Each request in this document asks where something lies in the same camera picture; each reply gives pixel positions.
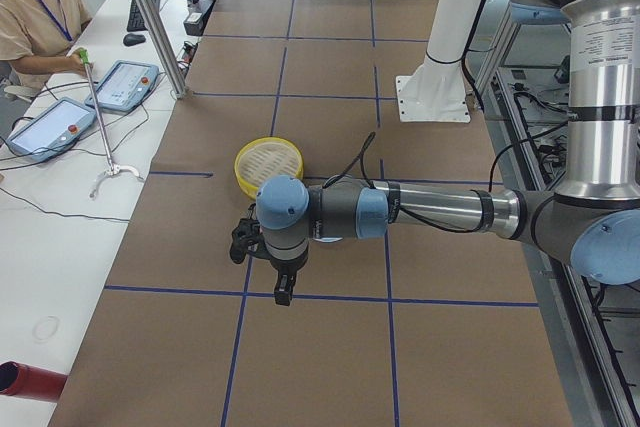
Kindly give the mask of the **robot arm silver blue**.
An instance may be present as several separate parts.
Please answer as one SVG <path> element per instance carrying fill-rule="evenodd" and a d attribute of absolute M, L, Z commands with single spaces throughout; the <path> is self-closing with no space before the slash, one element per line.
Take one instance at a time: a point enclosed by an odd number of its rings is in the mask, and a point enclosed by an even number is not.
<path fill-rule="evenodd" d="M 257 253 L 290 303 L 311 239 L 376 238 L 390 224 L 493 232 L 603 284 L 639 277 L 639 0 L 513 0 L 571 25 L 565 174 L 550 192 L 453 191 L 347 175 L 307 187 L 280 175 L 257 194 Z"/>

